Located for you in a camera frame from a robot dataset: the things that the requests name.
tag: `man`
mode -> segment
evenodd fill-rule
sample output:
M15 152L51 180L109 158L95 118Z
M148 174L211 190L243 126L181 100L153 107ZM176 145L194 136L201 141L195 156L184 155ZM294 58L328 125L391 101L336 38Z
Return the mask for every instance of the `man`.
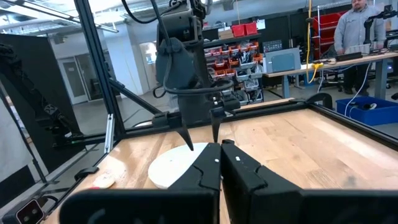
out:
M355 45L362 45L365 41L365 27L364 23L370 16L375 16L380 12L372 6L368 6L367 0L352 0L353 8L346 12L340 20L335 31L335 49L337 54L344 54L345 50ZM371 40L377 39L376 47L383 48L386 40L386 29L384 27L384 20L375 19L371 27ZM353 94L353 86L355 90L359 91L361 88L366 69L368 65L358 65L345 70L344 72L344 92L346 94ZM367 89L369 88L368 81L360 95L368 96Z

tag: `desk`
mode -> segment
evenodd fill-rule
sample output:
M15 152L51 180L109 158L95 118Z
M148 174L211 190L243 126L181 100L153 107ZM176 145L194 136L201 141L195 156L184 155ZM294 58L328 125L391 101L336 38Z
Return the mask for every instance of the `desk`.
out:
M189 132L193 142L212 142L210 126ZM223 123L219 139L235 140L250 156L301 188L398 189L398 152L312 110ZM98 173L73 193L90 188L107 170L116 176L114 189L155 188L147 176L151 162L183 144L176 132L123 140L99 164ZM223 194L220 200L220 223L226 224ZM58 213L59 207L44 223L58 224Z
M385 99L386 98L386 85L387 85L387 59L397 57L398 53L388 52L381 55L372 55L365 56L363 58L357 58L353 60L348 60L344 62L337 62L334 65L324 65L323 69L337 69L342 67L347 67L350 65L361 65L369 62L376 62L376 86L374 87L374 96L377 98ZM286 72L277 72L277 73L266 73L264 74L266 77L280 77L282 76L282 96L284 98L288 98L289 96L289 81L287 79L288 75L300 75L306 73L306 69L300 70L292 70Z

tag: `wooden table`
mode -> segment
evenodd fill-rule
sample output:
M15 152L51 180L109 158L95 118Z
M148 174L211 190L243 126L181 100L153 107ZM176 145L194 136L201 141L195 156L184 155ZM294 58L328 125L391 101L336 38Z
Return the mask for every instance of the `wooden table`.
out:
M193 142L212 142L210 126L189 132ZM250 156L301 188L398 189L398 152L312 110L223 123L219 139L235 140ZM98 173L73 193L92 187L107 170L116 177L114 189L155 188L147 175L151 162L183 144L176 132L123 140L99 164ZM229 223L223 194L220 199L221 223ZM59 208L44 223L58 223L58 214Z
M336 64L329 65L325 64L319 71L321 70L330 70L330 69L339 69L343 67L347 67L350 65L361 65L370 62L376 62L376 85L374 90L374 95L377 98L385 99L386 98L386 85L387 85L387 59L397 57L398 53L388 52L381 55L372 55L365 56L363 58L357 58L353 60L347 60L344 62L336 62ZM310 72L313 71L312 66L308 68ZM289 82L287 79L288 75L301 75L306 73L306 68L300 70L292 70L286 72L277 72L277 73L265 73L264 76L272 78L272 77L283 77L282 80L282 95L284 98L290 97L289 95Z

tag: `white paper plate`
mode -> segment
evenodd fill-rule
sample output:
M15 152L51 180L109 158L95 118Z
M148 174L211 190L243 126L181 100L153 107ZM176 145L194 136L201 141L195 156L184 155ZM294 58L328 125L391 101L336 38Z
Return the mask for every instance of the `white paper plate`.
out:
M160 189L167 189L195 162L208 143L193 144L171 149L155 159L148 169L149 179Z

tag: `blue bin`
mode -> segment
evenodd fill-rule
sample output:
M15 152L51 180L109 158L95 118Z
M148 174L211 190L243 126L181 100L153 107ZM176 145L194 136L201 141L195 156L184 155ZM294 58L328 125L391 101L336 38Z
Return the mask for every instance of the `blue bin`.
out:
M344 115L345 109L350 99L336 100L337 112ZM381 124L398 123L398 103L373 97L357 97L352 103L358 105L357 108L348 106L347 117L360 121L364 124L375 126ZM364 110L366 104L377 104L374 110Z

